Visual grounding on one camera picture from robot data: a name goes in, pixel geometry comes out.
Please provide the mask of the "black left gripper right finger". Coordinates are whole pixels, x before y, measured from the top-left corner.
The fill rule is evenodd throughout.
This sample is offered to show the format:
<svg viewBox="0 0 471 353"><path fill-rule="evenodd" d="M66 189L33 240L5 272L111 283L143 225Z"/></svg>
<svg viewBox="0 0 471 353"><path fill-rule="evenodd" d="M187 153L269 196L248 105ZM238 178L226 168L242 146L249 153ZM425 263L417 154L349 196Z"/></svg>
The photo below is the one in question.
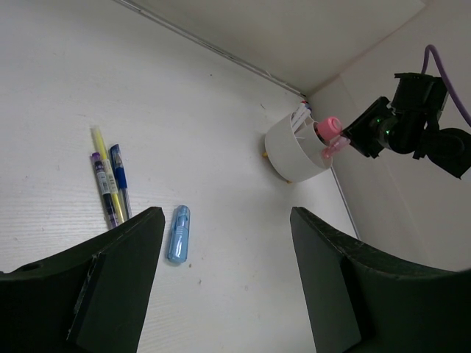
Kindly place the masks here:
<svg viewBox="0 0 471 353"><path fill-rule="evenodd" d="M318 352L468 352L470 271L395 257L303 207L290 215Z"/></svg>

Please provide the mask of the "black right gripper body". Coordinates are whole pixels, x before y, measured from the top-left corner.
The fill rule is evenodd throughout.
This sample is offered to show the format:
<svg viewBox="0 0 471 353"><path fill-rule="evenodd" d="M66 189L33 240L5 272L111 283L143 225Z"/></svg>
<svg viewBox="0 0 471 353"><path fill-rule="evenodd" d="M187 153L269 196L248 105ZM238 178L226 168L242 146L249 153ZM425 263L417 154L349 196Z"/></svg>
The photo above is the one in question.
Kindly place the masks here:
<svg viewBox="0 0 471 353"><path fill-rule="evenodd" d="M397 123L397 117L390 107L390 101L381 96L376 99L348 127L341 136L350 140L350 145L365 157L376 158L388 148L387 130Z"/></svg>

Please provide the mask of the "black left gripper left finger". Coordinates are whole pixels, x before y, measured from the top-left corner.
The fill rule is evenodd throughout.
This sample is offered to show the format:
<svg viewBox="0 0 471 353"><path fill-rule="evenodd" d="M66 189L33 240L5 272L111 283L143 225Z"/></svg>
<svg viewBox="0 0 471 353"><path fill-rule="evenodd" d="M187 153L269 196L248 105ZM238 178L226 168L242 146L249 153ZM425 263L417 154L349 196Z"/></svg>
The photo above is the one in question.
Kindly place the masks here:
<svg viewBox="0 0 471 353"><path fill-rule="evenodd" d="M150 207L63 252L1 274L2 352L136 352L163 242Z"/></svg>

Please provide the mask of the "pink correction tape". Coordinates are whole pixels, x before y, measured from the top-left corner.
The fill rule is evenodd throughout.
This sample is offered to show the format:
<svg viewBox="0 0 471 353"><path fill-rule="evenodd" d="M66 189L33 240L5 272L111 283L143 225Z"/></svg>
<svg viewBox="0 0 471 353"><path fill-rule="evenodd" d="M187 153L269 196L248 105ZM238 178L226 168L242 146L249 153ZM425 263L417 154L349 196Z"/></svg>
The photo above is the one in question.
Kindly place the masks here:
<svg viewBox="0 0 471 353"><path fill-rule="evenodd" d="M340 152L344 147L350 145L350 139L345 136L339 136L329 146L322 151L322 156L325 159L330 159L333 155Z"/></svg>

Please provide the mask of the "blue capped white marker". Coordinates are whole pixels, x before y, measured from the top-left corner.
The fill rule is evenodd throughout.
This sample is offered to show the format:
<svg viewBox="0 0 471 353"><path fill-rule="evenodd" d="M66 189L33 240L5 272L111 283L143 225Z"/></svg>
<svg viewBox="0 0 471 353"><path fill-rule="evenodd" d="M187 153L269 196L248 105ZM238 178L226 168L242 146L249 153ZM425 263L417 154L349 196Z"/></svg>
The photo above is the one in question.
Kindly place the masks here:
<svg viewBox="0 0 471 353"><path fill-rule="evenodd" d="M291 116L291 128L296 131L307 117L311 115L311 107L308 103L302 102Z"/></svg>

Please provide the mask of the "red capped white marker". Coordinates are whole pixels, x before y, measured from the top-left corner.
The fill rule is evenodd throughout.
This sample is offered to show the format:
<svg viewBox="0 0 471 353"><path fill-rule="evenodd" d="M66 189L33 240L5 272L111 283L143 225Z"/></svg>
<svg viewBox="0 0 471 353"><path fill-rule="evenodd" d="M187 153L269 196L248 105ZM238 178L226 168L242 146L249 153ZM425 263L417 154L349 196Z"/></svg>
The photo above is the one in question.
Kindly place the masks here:
<svg viewBox="0 0 471 353"><path fill-rule="evenodd" d="M294 128L302 115L308 110L307 101L301 101L299 107L291 115L291 127Z"/></svg>

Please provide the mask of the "blue correction tape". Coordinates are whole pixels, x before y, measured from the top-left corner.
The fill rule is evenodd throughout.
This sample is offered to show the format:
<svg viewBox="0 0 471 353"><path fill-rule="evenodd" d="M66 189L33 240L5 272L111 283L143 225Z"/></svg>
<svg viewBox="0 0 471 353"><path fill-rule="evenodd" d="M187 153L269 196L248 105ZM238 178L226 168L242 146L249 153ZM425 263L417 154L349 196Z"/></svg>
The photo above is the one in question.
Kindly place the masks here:
<svg viewBox="0 0 471 353"><path fill-rule="evenodd" d="M191 211L185 205L174 210L171 224L167 259L174 264L184 263L188 258Z"/></svg>

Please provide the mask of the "yellow highlighter pen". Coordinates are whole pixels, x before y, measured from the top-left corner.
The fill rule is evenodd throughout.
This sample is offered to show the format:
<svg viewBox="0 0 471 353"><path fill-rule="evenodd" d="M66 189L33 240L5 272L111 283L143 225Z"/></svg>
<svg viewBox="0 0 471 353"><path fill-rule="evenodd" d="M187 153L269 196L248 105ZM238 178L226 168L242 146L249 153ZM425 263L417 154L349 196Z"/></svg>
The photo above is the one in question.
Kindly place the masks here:
<svg viewBox="0 0 471 353"><path fill-rule="evenodd" d="M119 197L118 197L118 187L117 187L114 175L113 175L113 171L112 171L112 168L111 168L110 161L109 161L108 156L107 156L107 151L106 151L106 148L105 148L104 141L102 139L102 134L101 134L100 129L98 128L98 126L93 126L91 128L91 135L92 135L92 138L93 138L94 146L96 148L95 152L100 153L103 165L105 167L105 173L107 174L107 179L108 179L108 184L109 184L109 187L110 187L110 192L111 192L111 196L112 196L112 200L113 200L113 205L114 205L115 211L116 211L117 223L118 223L118 225L120 225L124 222L124 218L123 218L121 205L120 205Z"/></svg>

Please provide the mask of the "blue gel pen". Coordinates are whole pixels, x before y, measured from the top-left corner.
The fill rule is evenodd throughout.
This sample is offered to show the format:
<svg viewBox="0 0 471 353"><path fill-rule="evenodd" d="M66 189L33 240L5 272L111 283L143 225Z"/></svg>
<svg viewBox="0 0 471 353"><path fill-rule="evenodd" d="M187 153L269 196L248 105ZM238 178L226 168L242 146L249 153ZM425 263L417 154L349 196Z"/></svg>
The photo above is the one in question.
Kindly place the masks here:
<svg viewBox="0 0 471 353"><path fill-rule="evenodd" d="M124 170L123 159L121 157L121 150L118 144L110 147L110 157L114 177L121 195L124 220L127 221L132 218L132 211L128 194L127 178Z"/></svg>

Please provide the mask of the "purple gel pen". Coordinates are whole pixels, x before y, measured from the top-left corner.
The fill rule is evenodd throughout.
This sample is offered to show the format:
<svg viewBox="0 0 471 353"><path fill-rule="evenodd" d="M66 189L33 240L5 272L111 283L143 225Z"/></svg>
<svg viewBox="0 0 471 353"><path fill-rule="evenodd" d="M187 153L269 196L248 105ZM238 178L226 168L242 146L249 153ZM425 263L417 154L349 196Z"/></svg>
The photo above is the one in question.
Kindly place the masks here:
<svg viewBox="0 0 471 353"><path fill-rule="evenodd" d="M118 225L116 211L113 205L107 174L105 173L105 167L100 153L94 152L91 155L91 162L96 175L96 181L102 197L103 205L105 206L105 214L107 216L108 223L111 228L115 228Z"/></svg>

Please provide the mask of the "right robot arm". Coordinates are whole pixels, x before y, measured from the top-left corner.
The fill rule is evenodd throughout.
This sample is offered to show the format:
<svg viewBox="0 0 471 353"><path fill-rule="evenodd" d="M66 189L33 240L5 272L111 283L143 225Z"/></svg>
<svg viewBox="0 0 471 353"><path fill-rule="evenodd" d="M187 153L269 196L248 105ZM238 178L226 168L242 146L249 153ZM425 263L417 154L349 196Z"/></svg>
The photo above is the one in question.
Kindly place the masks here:
<svg viewBox="0 0 471 353"><path fill-rule="evenodd" d="M392 100L376 99L342 136L365 157L384 149L427 157L450 175L462 179L470 170L470 133L439 126L449 96L440 77L418 73L395 74L399 80Z"/></svg>

